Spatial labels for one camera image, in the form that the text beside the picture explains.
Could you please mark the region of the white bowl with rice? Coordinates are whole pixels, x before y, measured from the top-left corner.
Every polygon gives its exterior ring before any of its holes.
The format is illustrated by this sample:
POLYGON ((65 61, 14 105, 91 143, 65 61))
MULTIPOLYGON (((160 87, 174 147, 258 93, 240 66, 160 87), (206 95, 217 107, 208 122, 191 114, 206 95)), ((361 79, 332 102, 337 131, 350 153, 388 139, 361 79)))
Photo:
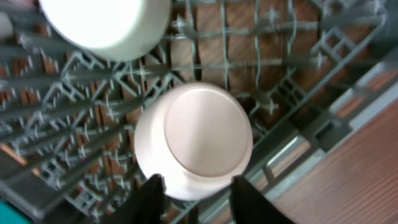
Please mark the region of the white bowl with rice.
POLYGON ((40 0, 51 26, 70 43, 113 61, 135 60, 164 36, 171 0, 40 0))

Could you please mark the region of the grey dishwasher rack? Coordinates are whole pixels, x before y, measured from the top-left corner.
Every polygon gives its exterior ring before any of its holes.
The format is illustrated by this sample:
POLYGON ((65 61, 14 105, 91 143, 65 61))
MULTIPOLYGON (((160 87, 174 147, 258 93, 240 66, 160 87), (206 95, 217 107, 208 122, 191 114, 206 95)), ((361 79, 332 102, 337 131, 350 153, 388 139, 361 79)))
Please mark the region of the grey dishwasher rack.
POLYGON ((112 62, 69 44, 32 7, 1 2, 1 202, 28 223, 99 223, 144 184, 134 138, 146 107, 204 81, 254 134, 245 176, 276 198, 397 97, 384 57, 396 1, 174 1, 145 56, 112 62))

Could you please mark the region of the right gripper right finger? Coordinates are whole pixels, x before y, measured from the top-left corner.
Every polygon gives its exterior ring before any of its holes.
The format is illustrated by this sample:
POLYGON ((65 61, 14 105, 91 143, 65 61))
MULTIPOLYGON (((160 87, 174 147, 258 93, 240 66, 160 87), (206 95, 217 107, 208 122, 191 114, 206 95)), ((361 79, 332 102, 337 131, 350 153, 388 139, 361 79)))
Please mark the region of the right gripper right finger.
POLYGON ((242 175, 231 179, 229 204, 237 224, 294 224, 242 175))

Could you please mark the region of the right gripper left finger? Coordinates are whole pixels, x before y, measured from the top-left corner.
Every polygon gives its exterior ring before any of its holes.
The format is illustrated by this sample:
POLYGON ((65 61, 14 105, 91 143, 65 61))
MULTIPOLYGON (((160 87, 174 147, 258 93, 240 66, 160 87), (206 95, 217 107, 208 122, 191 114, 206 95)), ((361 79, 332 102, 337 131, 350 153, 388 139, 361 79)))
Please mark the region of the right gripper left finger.
POLYGON ((154 174, 132 194, 112 215, 104 218, 104 224, 160 224, 165 202, 164 180, 154 174))

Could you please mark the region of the pink bowl with peanuts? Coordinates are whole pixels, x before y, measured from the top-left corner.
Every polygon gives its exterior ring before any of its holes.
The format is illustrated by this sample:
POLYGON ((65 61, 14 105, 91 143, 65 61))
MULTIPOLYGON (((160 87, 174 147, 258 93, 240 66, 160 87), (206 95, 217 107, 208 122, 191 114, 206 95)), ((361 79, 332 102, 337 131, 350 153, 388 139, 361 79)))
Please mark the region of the pink bowl with peanuts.
POLYGON ((165 193, 201 200, 222 190, 248 166, 253 133, 239 102, 203 82, 179 85, 141 114, 134 150, 142 173, 164 178, 165 193))

